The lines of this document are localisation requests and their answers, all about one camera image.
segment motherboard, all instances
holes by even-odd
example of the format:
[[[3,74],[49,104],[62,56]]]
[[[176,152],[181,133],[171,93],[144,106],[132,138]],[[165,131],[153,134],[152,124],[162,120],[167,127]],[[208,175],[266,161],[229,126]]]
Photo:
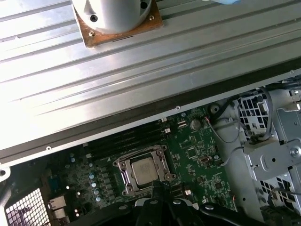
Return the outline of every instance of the motherboard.
[[[215,202],[234,210],[230,186],[205,120],[196,108],[52,156],[50,198],[64,194],[72,219],[115,202],[151,197],[154,180],[197,208]]]

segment blue glove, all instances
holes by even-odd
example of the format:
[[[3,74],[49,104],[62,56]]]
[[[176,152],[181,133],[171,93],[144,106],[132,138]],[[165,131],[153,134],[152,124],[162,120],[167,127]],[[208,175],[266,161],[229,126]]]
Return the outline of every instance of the blue glove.
[[[216,2],[219,2],[221,4],[232,4],[236,1],[239,1],[239,0],[212,0],[212,1],[216,1]]]

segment cylindrical metal part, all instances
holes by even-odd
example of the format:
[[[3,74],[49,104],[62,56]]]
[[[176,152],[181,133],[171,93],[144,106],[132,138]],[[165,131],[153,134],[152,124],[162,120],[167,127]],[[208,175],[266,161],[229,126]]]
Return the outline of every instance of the cylindrical metal part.
[[[151,9],[151,0],[72,0],[80,18],[105,34],[128,32],[140,25]]]

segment green circuit board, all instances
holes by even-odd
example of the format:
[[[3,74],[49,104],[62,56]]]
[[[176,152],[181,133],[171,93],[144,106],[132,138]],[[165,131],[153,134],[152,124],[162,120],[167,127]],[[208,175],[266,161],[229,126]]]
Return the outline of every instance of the green circuit board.
[[[57,154],[53,157],[55,164],[49,167],[53,196],[64,191],[72,193],[73,208],[83,207],[84,212],[115,202],[134,203],[139,198],[150,197],[150,192],[122,195],[124,179],[113,162],[127,153],[152,145],[165,145],[169,170],[176,175],[171,182],[175,197],[189,199],[198,205],[215,202],[234,210],[227,176],[204,116],[204,108],[196,108],[137,130],[75,147],[67,150],[64,156]]]

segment mounting hole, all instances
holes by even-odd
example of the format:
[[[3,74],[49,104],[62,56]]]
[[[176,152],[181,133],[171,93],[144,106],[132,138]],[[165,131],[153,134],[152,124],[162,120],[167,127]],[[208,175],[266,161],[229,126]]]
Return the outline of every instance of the mounting hole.
[[[142,1],[142,2],[140,3],[140,8],[146,9],[146,8],[147,8],[147,3],[144,2],[144,1]]]
[[[96,22],[98,20],[98,17],[96,15],[91,15],[90,20],[92,22]]]

